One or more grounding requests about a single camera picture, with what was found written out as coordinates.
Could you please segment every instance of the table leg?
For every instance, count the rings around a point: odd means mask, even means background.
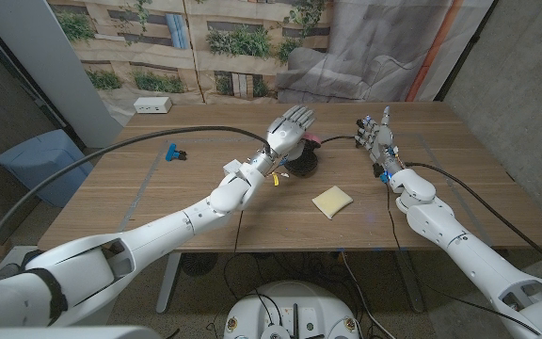
[[[415,279],[415,275],[407,267],[409,266],[415,270],[409,252],[407,250],[402,250],[401,253],[396,252],[395,255],[397,266],[399,267],[403,283],[405,284],[406,294],[409,297],[411,310],[416,313],[422,313],[425,310],[422,299],[422,290],[418,285],[417,279]]]
[[[172,297],[173,287],[175,286],[175,278],[177,278],[177,275],[179,274],[180,261],[181,254],[179,252],[172,252],[168,255],[165,277],[163,278],[162,285],[160,286],[158,302],[156,302],[156,313],[160,315],[167,311],[168,303]]]

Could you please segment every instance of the bolt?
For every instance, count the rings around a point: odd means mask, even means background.
[[[354,331],[356,328],[355,320],[353,320],[352,318],[344,320],[344,325],[349,331]]]
[[[233,331],[237,327],[237,319],[235,317],[227,320],[227,330]]]

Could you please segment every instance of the wooden table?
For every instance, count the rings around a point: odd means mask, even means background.
[[[310,132],[321,138],[353,135],[356,119],[380,120],[386,104],[314,104]],[[164,115],[135,115],[117,140],[169,128],[227,125],[264,136],[266,127],[291,105],[173,106]],[[404,161],[441,167],[471,186],[495,209],[542,246],[542,212],[503,167],[443,103],[393,103],[391,128]],[[187,161],[167,162],[170,142],[188,153]],[[245,161],[260,141],[229,132],[198,132],[158,137],[105,155],[39,242],[49,250],[73,239],[130,230],[181,210],[208,196],[224,177],[223,166]],[[394,250],[386,187],[375,179],[372,161],[353,140],[331,141],[315,151],[309,178],[267,178],[254,202],[227,227],[201,234],[177,251]],[[457,219],[497,249],[528,245],[470,196],[429,169],[416,168],[449,203]],[[354,202],[327,219],[311,202],[338,186]],[[409,250],[435,250],[415,234],[394,206],[396,234]]]

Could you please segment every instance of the backdrop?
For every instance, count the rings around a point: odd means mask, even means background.
[[[48,0],[112,117],[175,105],[431,101],[492,0]]]

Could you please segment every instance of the robotic arm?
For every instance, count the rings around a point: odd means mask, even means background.
[[[502,317],[515,338],[542,335],[542,279],[509,264],[455,219],[451,207],[436,196],[434,186],[401,162],[398,148],[392,144],[389,121],[389,107],[379,126],[369,117],[358,121],[356,141],[370,152],[376,177],[401,194],[396,205],[406,214],[411,229],[446,251],[496,311],[535,331]]]
[[[105,306],[147,265],[194,235],[223,227],[247,208],[278,159],[298,158],[313,112],[295,106],[267,130],[259,150],[210,196],[132,231],[77,239],[32,260],[0,281],[0,327],[68,326]]]

